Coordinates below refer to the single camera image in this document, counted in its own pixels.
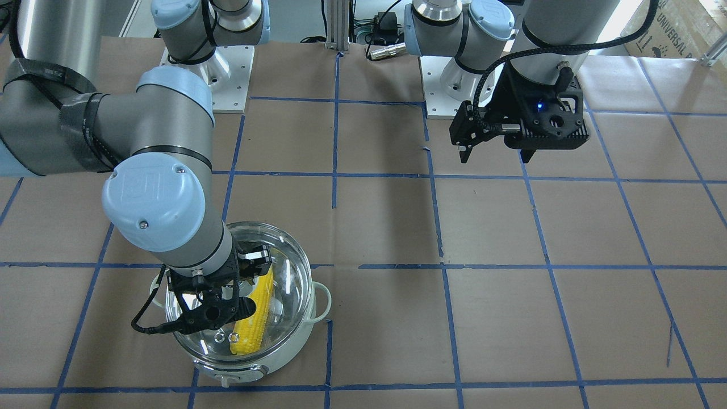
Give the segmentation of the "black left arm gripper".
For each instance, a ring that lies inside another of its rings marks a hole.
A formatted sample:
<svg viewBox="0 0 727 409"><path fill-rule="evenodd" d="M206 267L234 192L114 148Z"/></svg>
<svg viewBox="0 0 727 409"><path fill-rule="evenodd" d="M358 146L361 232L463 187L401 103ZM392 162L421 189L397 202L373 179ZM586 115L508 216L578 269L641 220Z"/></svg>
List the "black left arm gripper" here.
<svg viewBox="0 0 727 409"><path fill-rule="evenodd" d="M460 103L449 127L449 135L452 145L459 150L461 163L468 162L476 145L496 136L503 136L506 145L524 144L523 120L528 111L525 97L529 85L530 82L507 62L486 108L478 107L470 100ZM478 125L476 114L484 115L485 125ZM520 160L527 165L536 152L537 149L521 149Z"/></svg>

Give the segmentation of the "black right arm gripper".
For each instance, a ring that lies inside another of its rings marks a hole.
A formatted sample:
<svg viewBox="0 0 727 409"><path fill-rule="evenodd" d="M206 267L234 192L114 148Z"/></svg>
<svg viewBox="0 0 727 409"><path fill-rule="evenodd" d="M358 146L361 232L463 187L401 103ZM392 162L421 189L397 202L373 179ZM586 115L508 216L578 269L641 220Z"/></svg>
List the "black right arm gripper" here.
<svg viewBox="0 0 727 409"><path fill-rule="evenodd" d="M219 286L226 296L239 290L239 296L248 296L256 288L258 277L270 272L270 246L252 241L237 241L225 264L219 269ZM256 266L256 262L265 262Z"/></svg>

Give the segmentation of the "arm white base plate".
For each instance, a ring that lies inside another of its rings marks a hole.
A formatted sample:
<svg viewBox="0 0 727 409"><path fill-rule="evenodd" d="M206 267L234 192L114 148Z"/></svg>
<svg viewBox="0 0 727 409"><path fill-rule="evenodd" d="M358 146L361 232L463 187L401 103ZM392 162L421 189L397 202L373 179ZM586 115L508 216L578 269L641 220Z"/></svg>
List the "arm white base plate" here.
<svg viewBox="0 0 727 409"><path fill-rule="evenodd" d="M205 80L211 91L213 113L243 114L254 53L252 45L216 47L205 62L178 66Z"/></svg>
<svg viewBox="0 0 727 409"><path fill-rule="evenodd" d="M420 68L427 116L431 119L453 119L462 101L472 100L481 79L480 74L463 70L452 57L423 56Z"/></svg>

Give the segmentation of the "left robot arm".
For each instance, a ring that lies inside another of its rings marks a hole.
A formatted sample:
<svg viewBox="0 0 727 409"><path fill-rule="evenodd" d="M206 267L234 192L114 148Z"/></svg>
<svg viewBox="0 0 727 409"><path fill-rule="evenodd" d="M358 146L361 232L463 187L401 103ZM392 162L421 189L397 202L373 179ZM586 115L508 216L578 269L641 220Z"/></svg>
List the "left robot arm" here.
<svg viewBox="0 0 727 409"><path fill-rule="evenodd" d="M503 137L527 163L538 150L590 139L576 74L616 1L413 1L404 12L411 55L452 58L466 83L449 127L465 163L476 145Z"/></svg>

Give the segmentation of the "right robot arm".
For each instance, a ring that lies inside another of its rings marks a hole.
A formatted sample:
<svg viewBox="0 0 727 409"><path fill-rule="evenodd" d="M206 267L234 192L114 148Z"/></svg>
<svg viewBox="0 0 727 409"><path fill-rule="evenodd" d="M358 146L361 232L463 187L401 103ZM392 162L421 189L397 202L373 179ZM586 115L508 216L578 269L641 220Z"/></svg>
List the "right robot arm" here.
<svg viewBox="0 0 727 409"><path fill-rule="evenodd" d="M10 1L2 81L2 176L108 173L102 207L132 244L208 291L259 274L211 201L208 81L177 66L135 90L94 85L99 1Z"/></svg>

